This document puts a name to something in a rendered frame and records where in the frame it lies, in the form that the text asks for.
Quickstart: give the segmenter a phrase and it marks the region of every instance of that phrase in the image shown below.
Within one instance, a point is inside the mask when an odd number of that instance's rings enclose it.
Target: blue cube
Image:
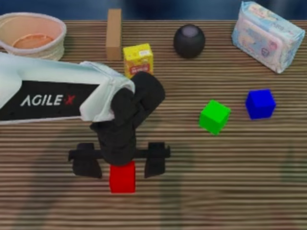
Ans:
[[[245,101],[250,119],[270,118],[276,107],[276,102],[269,89],[251,90]]]

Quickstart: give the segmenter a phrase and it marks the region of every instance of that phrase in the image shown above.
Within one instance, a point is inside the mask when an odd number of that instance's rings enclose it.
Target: tissue package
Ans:
[[[232,33],[235,46],[277,73],[291,65],[304,37],[303,29],[253,1],[242,2]]]

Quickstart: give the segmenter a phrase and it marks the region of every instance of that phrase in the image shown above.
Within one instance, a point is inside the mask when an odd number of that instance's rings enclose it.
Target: black ball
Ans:
[[[203,31],[193,24],[180,27],[174,36],[174,49],[183,58],[195,58],[205,47]]]

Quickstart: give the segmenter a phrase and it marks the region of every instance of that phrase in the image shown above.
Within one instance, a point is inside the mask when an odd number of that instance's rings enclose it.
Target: beige basket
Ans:
[[[14,55],[60,60],[66,31],[64,22],[44,14],[21,12],[0,16],[0,46]]]

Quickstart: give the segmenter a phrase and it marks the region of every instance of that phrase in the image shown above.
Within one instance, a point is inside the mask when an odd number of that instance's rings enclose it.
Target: tabletop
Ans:
[[[66,21],[62,61],[106,61],[105,21]],[[137,129],[138,147],[165,141],[166,173],[144,179],[136,193],[112,195],[108,165],[101,180],[76,177],[67,154],[94,142],[90,123],[65,120],[1,126],[1,230],[303,230],[307,227],[307,43],[275,74],[231,42],[234,21],[189,21],[206,35],[202,54],[181,59],[172,47],[187,21],[124,21],[123,46],[150,43],[154,74],[166,100]],[[307,29],[306,21],[294,22]],[[250,121],[249,90],[270,88],[271,119]],[[232,109],[220,135],[199,128],[215,99]]]

